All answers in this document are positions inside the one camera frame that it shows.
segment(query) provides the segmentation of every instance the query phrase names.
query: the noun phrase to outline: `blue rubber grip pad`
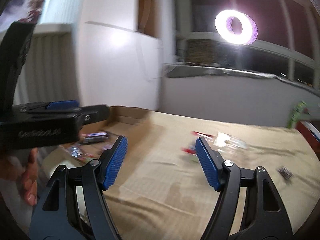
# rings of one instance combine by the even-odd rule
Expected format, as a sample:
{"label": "blue rubber grip pad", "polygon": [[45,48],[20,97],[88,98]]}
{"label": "blue rubber grip pad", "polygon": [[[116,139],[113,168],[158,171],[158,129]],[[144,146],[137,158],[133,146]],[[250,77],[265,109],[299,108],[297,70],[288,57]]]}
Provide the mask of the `blue rubber grip pad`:
{"label": "blue rubber grip pad", "polygon": [[215,190],[219,190],[221,185],[218,180],[217,167],[199,138],[196,140],[196,153],[209,185]]}
{"label": "blue rubber grip pad", "polygon": [[103,182],[103,189],[107,190],[116,181],[116,177],[128,150],[128,139],[124,137],[113,153],[106,168],[106,178]]}
{"label": "blue rubber grip pad", "polygon": [[68,110],[72,108],[79,107],[79,103],[76,100],[70,100],[70,101],[57,101],[57,102],[51,102],[46,109],[47,110]]}

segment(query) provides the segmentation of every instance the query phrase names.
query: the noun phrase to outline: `human hand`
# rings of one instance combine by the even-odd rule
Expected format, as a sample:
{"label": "human hand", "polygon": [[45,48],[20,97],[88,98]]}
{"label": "human hand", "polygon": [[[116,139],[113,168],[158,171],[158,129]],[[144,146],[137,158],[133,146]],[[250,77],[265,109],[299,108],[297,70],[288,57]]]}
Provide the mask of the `human hand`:
{"label": "human hand", "polygon": [[38,165],[36,156],[38,149],[31,150],[25,172],[19,174],[6,156],[0,158],[0,178],[16,181],[21,176],[21,183],[24,188],[23,197],[27,204],[34,206],[37,203],[37,175]]}

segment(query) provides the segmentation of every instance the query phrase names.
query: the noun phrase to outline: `poster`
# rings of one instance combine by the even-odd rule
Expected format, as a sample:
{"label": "poster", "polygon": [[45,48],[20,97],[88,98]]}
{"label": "poster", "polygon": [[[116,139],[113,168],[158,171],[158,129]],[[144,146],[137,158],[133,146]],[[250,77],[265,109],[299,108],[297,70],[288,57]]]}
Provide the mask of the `poster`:
{"label": "poster", "polygon": [[10,0],[0,16],[0,32],[15,21],[37,23],[43,3],[44,0]]}

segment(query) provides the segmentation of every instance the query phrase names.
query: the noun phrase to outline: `blue trigger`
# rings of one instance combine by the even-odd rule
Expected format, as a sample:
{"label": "blue trigger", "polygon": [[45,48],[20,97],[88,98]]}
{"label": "blue trigger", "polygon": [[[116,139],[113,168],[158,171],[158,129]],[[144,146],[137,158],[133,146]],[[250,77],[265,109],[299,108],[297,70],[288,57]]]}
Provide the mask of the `blue trigger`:
{"label": "blue trigger", "polygon": [[76,100],[70,101],[57,101],[51,102],[45,109],[46,110],[67,110],[79,107],[79,103]]}
{"label": "blue trigger", "polygon": [[196,153],[209,185],[219,191],[218,169],[199,138],[196,140]]}

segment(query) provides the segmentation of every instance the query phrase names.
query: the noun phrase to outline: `beige cloth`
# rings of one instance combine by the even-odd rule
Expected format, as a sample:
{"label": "beige cloth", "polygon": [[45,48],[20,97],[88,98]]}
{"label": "beige cloth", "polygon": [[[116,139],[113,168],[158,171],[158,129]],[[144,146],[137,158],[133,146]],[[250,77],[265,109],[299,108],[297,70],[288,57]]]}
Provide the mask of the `beige cloth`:
{"label": "beige cloth", "polygon": [[[264,166],[287,209],[293,232],[306,221],[320,197],[320,162],[297,130],[257,127],[200,120],[170,114],[151,114],[153,127],[127,153],[115,184],[105,193],[112,218],[123,239],[199,240],[219,193],[208,185],[199,163],[181,151],[194,139],[191,131],[227,133],[247,142],[239,167]],[[52,152],[44,168],[52,173],[61,162],[75,164],[69,156]],[[294,177],[286,183],[276,171],[284,165]],[[244,208],[242,188],[231,230],[239,230]],[[79,202],[83,195],[79,192]],[[80,204],[84,215],[84,204]]]}

